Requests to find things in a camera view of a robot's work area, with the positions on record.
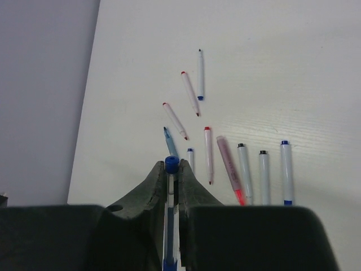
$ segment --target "red tip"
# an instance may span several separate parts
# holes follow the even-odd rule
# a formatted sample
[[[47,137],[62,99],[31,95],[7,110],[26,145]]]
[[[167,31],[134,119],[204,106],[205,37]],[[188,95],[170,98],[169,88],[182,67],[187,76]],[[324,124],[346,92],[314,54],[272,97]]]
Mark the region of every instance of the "red tip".
[[[238,189],[238,190],[235,191],[235,194],[236,194],[236,197],[237,197],[237,200],[238,200],[239,204],[241,206],[245,206],[246,201],[244,200],[242,191]]]

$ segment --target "blue pen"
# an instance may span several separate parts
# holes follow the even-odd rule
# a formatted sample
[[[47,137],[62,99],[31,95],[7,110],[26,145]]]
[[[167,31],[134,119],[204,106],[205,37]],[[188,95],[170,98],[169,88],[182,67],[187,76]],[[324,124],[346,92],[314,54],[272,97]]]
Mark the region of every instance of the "blue pen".
[[[175,148],[174,141],[173,141],[168,129],[163,127],[163,130],[164,130],[165,142],[167,143],[169,154],[179,157],[178,153],[177,153],[177,149]]]
[[[293,205],[293,177],[291,145],[287,140],[281,142],[281,168],[283,177],[283,199],[284,205]]]
[[[179,159],[168,156],[165,159],[167,181],[167,202],[165,213],[163,270],[177,271],[178,252],[178,169]]]

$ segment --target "white marker barrel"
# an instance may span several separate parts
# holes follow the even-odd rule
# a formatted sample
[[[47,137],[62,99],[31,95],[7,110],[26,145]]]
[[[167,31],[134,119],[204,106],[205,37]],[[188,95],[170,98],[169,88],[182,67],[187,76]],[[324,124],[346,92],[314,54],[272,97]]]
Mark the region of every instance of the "white marker barrel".
[[[188,163],[190,164],[191,169],[192,169],[193,174],[194,174],[194,154],[193,154],[193,149],[192,148],[189,148],[187,150],[187,157],[188,157]]]
[[[185,140],[188,140],[187,134],[186,134],[186,131],[185,131],[183,125],[181,124],[181,122],[179,121],[177,116],[175,115],[174,111],[171,109],[170,105],[167,103],[163,103],[163,108],[164,108],[165,112],[167,112],[170,120],[173,122],[174,126],[176,127],[176,129],[178,130],[180,135],[182,137],[184,137]]]
[[[201,49],[198,51],[198,100],[204,99],[204,60]]]
[[[292,154],[291,145],[287,140],[284,140],[281,143],[281,168],[284,205],[293,205]]]
[[[212,137],[209,127],[204,128],[205,136],[205,158],[207,164],[208,181],[211,185],[213,183],[213,158],[212,158]]]
[[[241,165],[241,176],[245,188],[245,194],[247,198],[247,202],[249,205],[253,204],[253,192],[252,192],[252,182],[250,179],[249,173],[249,165],[248,165],[248,156],[247,156],[247,149],[244,144],[238,144],[238,157],[239,163]]]
[[[194,111],[196,112],[197,116],[199,116],[198,101],[194,94],[194,91],[193,91],[193,88],[192,88],[192,85],[190,82],[190,78],[188,77],[188,74],[186,72],[182,72],[180,75],[182,75],[184,87],[186,88],[188,98],[190,99],[192,107],[193,107]]]
[[[259,155],[259,179],[261,181],[262,205],[270,205],[270,162],[266,151],[260,151]]]

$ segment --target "marker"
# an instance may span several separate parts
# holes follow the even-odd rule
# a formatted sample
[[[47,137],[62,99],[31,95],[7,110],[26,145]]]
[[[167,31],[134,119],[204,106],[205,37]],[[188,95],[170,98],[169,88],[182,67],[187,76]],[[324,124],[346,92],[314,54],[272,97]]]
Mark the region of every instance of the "marker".
[[[236,168],[233,164],[230,148],[228,147],[226,138],[223,136],[217,137],[217,145],[219,151],[221,152],[222,160],[224,162],[224,166],[226,167],[226,171],[231,181],[231,185],[233,191],[235,192],[237,200],[241,206],[245,206],[246,201],[243,196],[241,182],[239,180]]]
[[[243,143],[239,143],[237,150],[238,150],[239,163],[241,165],[241,176],[245,186],[247,203],[249,205],[253,205],[252,182],[250,180],[247,149]]]
[[[178,252],[178,170],[179,159],[168,156],[165,161],[167,202],[165,214],[163,270],[177,270]]]
[[[213,183],[213,157],[212,157],[212,137],[209,127],[204,128],[205,136],[205,160],[207,163],[207,173],[209,184]]]
[[[281,168],[283,176],[283,199],[284,205],[293,205],[293,178],[291,145],[287,140],[281,142]]]
[[[187,150],[187,157],[188,157],[188,163],[190,164],[191,166],[191,169],[194,173],[194,155],[193,155],[193,149],[192,148],[189,148]]]
[[[173,122],[174,126],[176,127],[176,129],[178,130],[180,135],[182,137],[184,137],[185,140],[188,140],[188,137],[187,137],[187,134],[186,134],[186,131],[185,131],[183,125],[178,120],[177,116],[175,115],[175,113],[173,112],[173,110],[171,109],[169,104],[163,103],[163,108],[164,108],[165,112],[167,112],[170,120]]]
[[[259,159],[259,179],[261,180],[262,205],[270,205],[270,166],[267,151],[260,151]]]
[[[198,100],[204,99],[204,60],[201,49],[198,51]]]
[[[190,82],[190,78],[188,77],[188,74],[186,72],[182,72],[180,74],[182,76],[182,80],[184,83],[184,86],[186,87],[186,91],[188,94],[188,98],[191,101],[192,107],[194,109],[194,111],[196,112],[197,116],[199,117],[199,109],[198,109],[198,102],[196,99],[196,96],[194,94],[191,82]]]
[[[163,127],[163,130],[164,130],[165,143],[167,143],[169,154],[179,157],[178,153],[177,153],[177,149],[175,148],[174,141],[173,141],[169,131],[165,127]]]

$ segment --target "white surface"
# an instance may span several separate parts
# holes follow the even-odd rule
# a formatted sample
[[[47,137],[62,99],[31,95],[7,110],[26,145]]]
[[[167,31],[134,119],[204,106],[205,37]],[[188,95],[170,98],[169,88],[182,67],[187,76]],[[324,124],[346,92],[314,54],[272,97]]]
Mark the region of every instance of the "white surface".
[[[247,144],[256,204],[258,152],[269,151],[271,200],[282,204],[279,144],[288,139],[296,204],[324,222],[341,268],[358,270],[360,18],[357,0],[102,1],[68,202],[105,206],[136,187],[168,154],[162,127],[169,126],[180,156],[195,148],[198,180],[224,204],[237,204],[217,148],[214,185],[207,183],[201,150],[209,125],[213,139],[227,137],[234,158],[237,143]],[[196,80],[199,48],[202,117],[179,76],[187,70]]]

